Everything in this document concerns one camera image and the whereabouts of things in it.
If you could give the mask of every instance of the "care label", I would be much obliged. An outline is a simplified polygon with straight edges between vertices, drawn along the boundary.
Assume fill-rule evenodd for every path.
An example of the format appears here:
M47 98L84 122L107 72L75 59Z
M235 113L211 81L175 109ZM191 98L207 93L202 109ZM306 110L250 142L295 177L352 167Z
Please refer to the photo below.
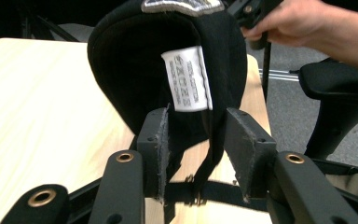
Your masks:
M212 110L202 47L172 50L161 57L165 61L175 111Z

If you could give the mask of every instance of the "wooden table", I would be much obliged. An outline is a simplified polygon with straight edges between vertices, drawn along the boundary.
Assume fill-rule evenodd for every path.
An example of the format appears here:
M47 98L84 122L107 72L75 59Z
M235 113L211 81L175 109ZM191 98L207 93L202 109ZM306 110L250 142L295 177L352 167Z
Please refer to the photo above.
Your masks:
M107 158L133 137L90 71L85 43L0 39L0 220L36 186L61 184L69 192L103 174ZM241 109L269 133L258 76L249 56ZM186 152L175 180L194 174L207 144ZM225 154L210 177L232 183ZM146 200L146 223L160 223L162 208ZM176 205L172 223L270 223L267 213L221 203Z

